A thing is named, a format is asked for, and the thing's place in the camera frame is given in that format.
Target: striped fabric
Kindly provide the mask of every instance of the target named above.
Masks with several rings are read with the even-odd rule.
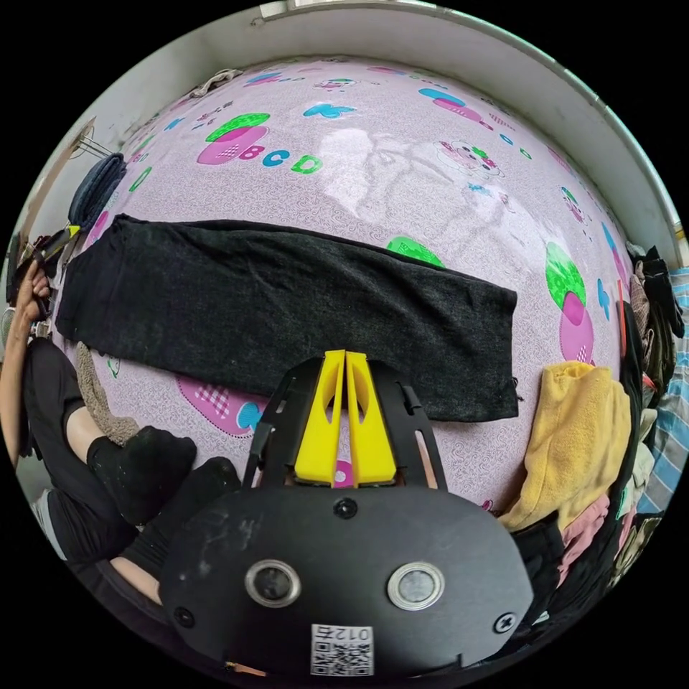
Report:
[[[637,511],[662,512],[670,502],[689,454],[689,268],[670,273],[672,288],[684,311],[685,336],[677,342],[677,365],[658,405],[653,456],[655,466]]]

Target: person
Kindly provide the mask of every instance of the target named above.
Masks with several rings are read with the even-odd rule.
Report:
[[[34,516],[58,557],[115,618],[190,667],[226,678],[224,666],[196,653],[174,630],[158,579],[177,530],[240,489],[236,469],[214,457],[192,471],[194,442],[150,426],[124,447],[106,438],[64,352],[45,338],[29,342],[39,317],[35,300],[48,289],[34,263],[19,289],[0,375],[0,425],[10,462],[16,470],[30,441],[52,483],[32,505]]]

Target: yellow fleece cloth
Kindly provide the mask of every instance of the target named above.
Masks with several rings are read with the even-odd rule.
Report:
[[[518,531],[557,510],[564,530],[615,482],[631,432],[629,397],[609,368],[547,366],[524,460],[526,480],[500,522]]]

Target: black border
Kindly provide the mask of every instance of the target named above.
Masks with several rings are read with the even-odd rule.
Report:
[[[670,7],[635,13],[624,7],[457,4],[541,48],[599,93],[636,136],[686,217],[685,27]],[[223,14],[198,5],[12,7],[4,62],[8,242],[41,168],[82,112],[154,50]],[[56,219],[56,229],[63,220]],[[34,524],[9,463],[0,461],[0,467],[5,671],[77,686],[210,684],[133,637],[95,604]],[[676,637],[686,633],[687,483],[683,476],[646,553],[610,596],[544,650],[476,686],[551,688],[608,679],[655,685],[671,678],[684,660]],[[452,686],[446,682],[437,685]]]

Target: qr code sticker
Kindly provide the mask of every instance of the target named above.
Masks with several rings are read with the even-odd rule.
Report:
[[[373,627],[311,625],[311,674],[366,677],[373,674]]]

